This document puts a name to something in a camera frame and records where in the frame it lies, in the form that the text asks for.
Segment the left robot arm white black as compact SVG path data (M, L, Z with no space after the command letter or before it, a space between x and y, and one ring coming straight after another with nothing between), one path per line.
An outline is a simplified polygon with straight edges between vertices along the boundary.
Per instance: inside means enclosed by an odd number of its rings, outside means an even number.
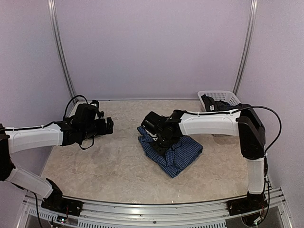
M73 116L62 121L28 128L0 128L0 180L42 196L56 211L62 211L66 200L60 188L50 179L18 168L11 160L17 152L40 147L82 145L83 141L113 133L114 123L99 111L99 103L80 104Z

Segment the blue checked long sleeve shirt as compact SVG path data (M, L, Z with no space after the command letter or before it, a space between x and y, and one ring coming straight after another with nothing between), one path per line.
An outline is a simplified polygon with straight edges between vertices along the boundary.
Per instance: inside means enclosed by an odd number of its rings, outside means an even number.
M171 178L178 176L184 169L191 165L203 152L203 146L189 136L183 136L169 148L164 155L159 155L151 146L152 137L139 126L141 134L138 137L145 155L157 163L160 168Z

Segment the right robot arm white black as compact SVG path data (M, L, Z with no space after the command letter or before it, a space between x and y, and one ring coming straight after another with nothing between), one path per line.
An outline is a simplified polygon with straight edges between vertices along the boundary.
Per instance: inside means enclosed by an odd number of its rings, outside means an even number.
M265 128L251 106L218 112L174 110L170 116L151 111L141 126L154 138L152 147L161 155L183 136L220 134L239 137L248 170L248 191L243 207L253 211L265 200Z

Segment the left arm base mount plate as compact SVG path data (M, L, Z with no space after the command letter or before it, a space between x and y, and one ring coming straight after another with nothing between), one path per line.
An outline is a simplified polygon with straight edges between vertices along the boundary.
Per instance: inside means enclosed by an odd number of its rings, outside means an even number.
M79 217L83 208L83 202L63 197L59 199L43 199L41 207L68 216L72 215Z

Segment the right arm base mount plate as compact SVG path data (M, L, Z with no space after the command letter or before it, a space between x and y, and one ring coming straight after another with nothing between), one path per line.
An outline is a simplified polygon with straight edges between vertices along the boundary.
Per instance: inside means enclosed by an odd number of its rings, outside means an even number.
M258 199L255 197L250 198L248 196L244 198L229 200L227 202L227 208L230 216L260 210L262 208L266 208L267 206L268 202L266 201L266 199Z

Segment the white plastic laundry basket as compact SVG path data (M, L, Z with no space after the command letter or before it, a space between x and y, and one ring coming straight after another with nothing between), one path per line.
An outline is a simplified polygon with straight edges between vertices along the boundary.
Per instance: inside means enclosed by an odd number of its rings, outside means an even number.
M206 111L205 104L202 100L202 96L206 95L208 97L212 97L215 101L223 101L229 103L230 105L240 104L241 101L237 98L237 96L231 91L224 90L203 90L197 92L199 100L202 104L202 109Z

